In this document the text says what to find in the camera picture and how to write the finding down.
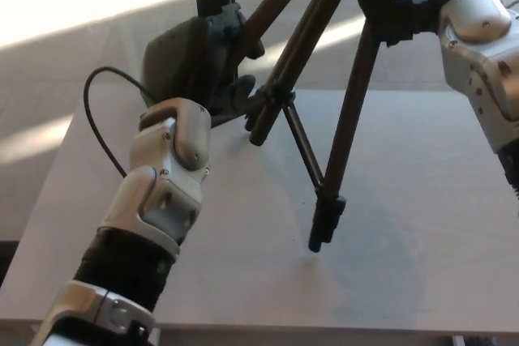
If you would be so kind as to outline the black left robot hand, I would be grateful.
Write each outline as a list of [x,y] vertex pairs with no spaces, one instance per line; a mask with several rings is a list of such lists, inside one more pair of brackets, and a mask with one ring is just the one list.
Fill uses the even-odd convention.
[[209,17],[192,17],[149,41],[142,58],[141,96],[147,107],[181,97],[202,105],[216,127],[260,109],[253,75],[234,76],[227,56],[246,22],[237,3]]

